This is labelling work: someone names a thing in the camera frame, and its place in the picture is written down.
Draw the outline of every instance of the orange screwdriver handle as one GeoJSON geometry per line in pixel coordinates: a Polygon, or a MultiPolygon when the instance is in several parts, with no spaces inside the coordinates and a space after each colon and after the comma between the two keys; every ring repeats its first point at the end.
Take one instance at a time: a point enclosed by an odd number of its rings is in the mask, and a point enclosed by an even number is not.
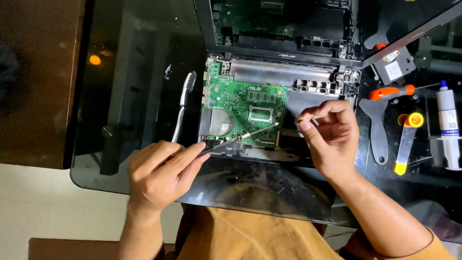
{"type": "Polygon", "coordinates": [[[369,99],[374,101],[390,100],[401,96],[412,96],[414,92],[415,87],[413,85],[383,87],[372,91],[369,94],[369,99]]]}

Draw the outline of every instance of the small brush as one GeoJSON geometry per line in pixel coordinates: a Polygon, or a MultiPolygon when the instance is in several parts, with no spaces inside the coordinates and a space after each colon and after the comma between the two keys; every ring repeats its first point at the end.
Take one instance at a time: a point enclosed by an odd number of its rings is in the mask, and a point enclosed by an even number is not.
{"type": "Polygon", "coordinates": [[[230,143],[233,143],[233,142],[235,142],[235,141],[237,141],[237,140],[242,140],[242,139],[244,139],[244,138],[247,138],[247,137],[252,136],[252,135],[254,135],[254,134],[263,132],[263,131],[265,131],[265,130],[268,130],[268,129],[270,129],[270,128],[274,127],[274,126],[278,126],[278,125],[279,125],[279,123],[275,123],[275,124],[272,124],[272,125],[270,125],[270,126],[268,126],[268,127],[262,128],[262,129],[260,129],[260,130],[258,130],[258,131],[252,132],[252,133],[247,133],[247,134],[244,134],[244,135],[238,135],[238,136],[236,136],[235,138],[233,138],[233,139],[231,139],[231,140],[229,140],[229,141],[227,141],[227,142],[224,142],[224,143],[221,143],[221,144],[219,144],[219,145],[215,145],[215,146],[213,146],[212,148],[203,150],[197,157],[203,156],[203,155],[205,155],[205,154],[208,154],[208,153],[212,152],[213,150],[215,150],[215,149],[217,149],[217,148],[223,147],[223,146],[228,145],[228,144],[230,144],[230,143]]]}
{"type": "Polygon", "coordinates": [[[173,133],[172,142],[177,142],[180,135],[181,125],[183,123],[184,106],[186,103],[186,92],[192,92],[194,84],[196,83],[197,73],[195,71],[188,74],[183,84],[183,92],[180,98],[180,112],[178,113],[178,120],[176,121],[175,132],[173,133]]]}

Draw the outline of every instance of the black plastic frame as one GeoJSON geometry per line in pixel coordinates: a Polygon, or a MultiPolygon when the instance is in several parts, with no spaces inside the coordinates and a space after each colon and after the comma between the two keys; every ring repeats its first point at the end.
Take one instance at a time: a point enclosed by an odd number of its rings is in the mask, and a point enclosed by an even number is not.
{"type": "Polygon", "coordinates": [[[215,40],[215,29],[213,25],[212,18],[212,5],[210,0],[194,0],[194,6],[196,8],[197,18],[201,26],[202,34],[204,35],[204,40],[206,43],[207,50],[210,52],[217,53],[231,53],[232,55],[244,55],[249,57],[258,57],[258,58],[267,58],[271,60],[283,60],[283,61],[293,61],[293,62],[309,62],[309,63],[318,63],[318,64],[331,64],[337,66],[347,66],[357,69],[363,69],[372,65],[373,63],[379,61],[386,55],[392,53],[395,50],[399,50],[402,47],[410,44],[411,42],[417,40],[418,38],[424,36],[430,30],[444,25],[454,18],[462,14],[462,2],[455,4],[446,11],[442,12],[440,15],[434,17],[430,21],[421,25],[420,27],[414,29],[410,33],[401,37],[397,41],[389,44],[387,47],[381,49],[379,52],[373,54],[369,58],[363,61],[354,61],[346,60],[340,58],[332,57],[322,57],[314,56],[307,54],[298,54],[298,53],[286,53],[286,52],[277,52],[269,50],[253,50],[247,48],[233,47],[233,46],[221,46],[216,44],[215,40]],[[292,58],[285,57],[282,58],[280,55],[295,56],[292,58]]]}

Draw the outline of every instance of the asus logo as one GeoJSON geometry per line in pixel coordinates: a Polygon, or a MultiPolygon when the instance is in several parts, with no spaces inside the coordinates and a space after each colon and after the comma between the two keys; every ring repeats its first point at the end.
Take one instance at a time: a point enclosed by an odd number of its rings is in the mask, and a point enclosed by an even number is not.
{"type": "Polygon", "coordinates": [[[295,58],[295,56],[287,55],[287,54],[281,54],[279,55],[279,57],[295,58]]]}

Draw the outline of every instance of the forearm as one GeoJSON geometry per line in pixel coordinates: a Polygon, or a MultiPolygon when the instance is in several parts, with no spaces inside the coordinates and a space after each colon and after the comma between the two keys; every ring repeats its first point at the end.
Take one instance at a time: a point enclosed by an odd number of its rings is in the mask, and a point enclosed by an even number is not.
{"type": "Polygon", "coordinates": [[[359,173],[342,174],[329,182],[381,255],[406,256],[431,242],[432,235],[427,228],[359,173]]]}
{"type": "Polygon", "coordinates": [[[120,237],[120,260],[152,260],[163,248],[160,212],[147,216],[134,213],[130,207],[120,237]]]}

